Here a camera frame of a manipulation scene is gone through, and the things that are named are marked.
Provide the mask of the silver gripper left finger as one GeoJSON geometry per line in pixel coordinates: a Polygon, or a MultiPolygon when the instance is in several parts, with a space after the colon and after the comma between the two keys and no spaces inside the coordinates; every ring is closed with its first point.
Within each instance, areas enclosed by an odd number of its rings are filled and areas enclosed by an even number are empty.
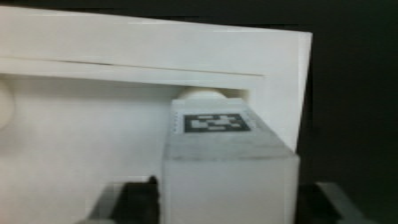
{"type": "Polygon", "coordinates": [[[89,216],[77,224],[160,224],[159,179],[107,185],[89,216]]]}

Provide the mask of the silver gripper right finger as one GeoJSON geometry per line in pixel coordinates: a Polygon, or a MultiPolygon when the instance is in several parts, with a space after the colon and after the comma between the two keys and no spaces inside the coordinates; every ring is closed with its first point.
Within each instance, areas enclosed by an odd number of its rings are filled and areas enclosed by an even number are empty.
{"type": "Polygon", "coordinates": [[[361,212],[335,182],[299,186],[296,224],[379,224],[361,212]]]}

